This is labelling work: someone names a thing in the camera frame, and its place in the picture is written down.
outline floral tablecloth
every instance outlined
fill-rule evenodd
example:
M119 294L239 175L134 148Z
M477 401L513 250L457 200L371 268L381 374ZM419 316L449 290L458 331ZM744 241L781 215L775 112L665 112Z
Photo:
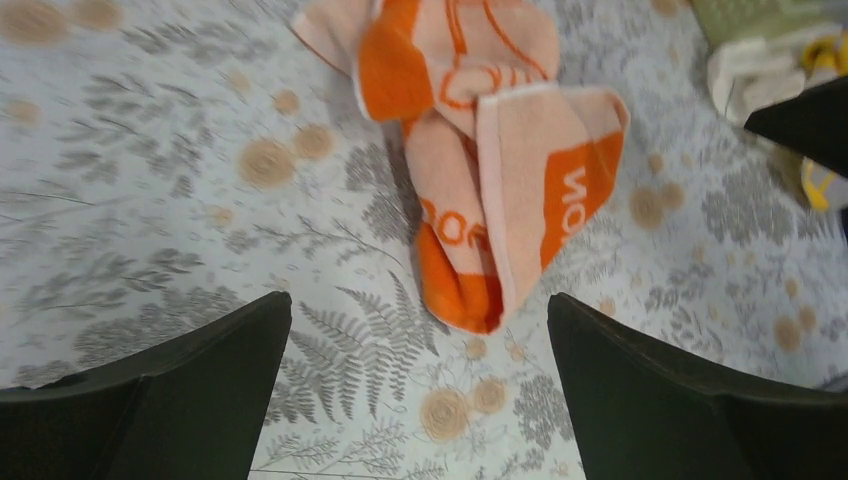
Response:
M552 293L764 377L848 370L842 234L719 121L688 3L540 4L561 81L619 89L633 127L613 200L475 338L424 311L397 134L292 36L296 1L0 0L0 386L288 290L253 480L533 480L584 478Z

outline peach and orange cloth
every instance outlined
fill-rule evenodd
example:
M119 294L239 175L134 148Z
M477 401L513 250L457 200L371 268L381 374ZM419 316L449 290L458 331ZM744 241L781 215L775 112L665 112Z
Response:
M495 331L612 193L619 96L552 83L556 27L521 0L317 0L292 28L363 114L401 123L427 307Z

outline bedsheet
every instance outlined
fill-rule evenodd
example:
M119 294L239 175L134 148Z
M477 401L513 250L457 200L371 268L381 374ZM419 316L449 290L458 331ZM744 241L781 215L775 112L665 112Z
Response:
M553 293L760 376L848 370L842 234L713 111L688 2L538 3L560 81L618 89L633 125L612 201L473 337L423 309L397 132L289 32L298 1L0 0L0 386L288 290L252 480L533 480L584 478Z

